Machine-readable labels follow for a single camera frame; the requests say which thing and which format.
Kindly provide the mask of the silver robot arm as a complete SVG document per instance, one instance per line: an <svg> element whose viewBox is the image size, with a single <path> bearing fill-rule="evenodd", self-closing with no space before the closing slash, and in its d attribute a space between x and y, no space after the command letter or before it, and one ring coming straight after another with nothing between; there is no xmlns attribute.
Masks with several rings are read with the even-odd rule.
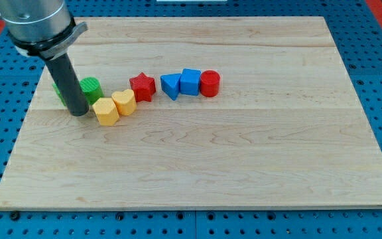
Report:
<svg viewBox="0 0 382 239"><path fill-rule="evenodd" d="M87 31L77 23L65 0L0 0L0 19L23 56L41 58L73 116L89 111L68 48Z"/></svg>

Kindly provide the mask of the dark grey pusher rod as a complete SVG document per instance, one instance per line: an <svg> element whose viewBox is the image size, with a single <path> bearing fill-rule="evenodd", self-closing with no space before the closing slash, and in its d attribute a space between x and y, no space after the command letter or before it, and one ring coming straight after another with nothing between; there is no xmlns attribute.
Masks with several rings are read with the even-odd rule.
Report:
<svg viewBox="0 0 382 239"><path fill-rule="evenodd" d="M88 113L89 104L82 92L68 54L65 53L58 58L47 60L46 66L70 114L83 116Z"/></svg>

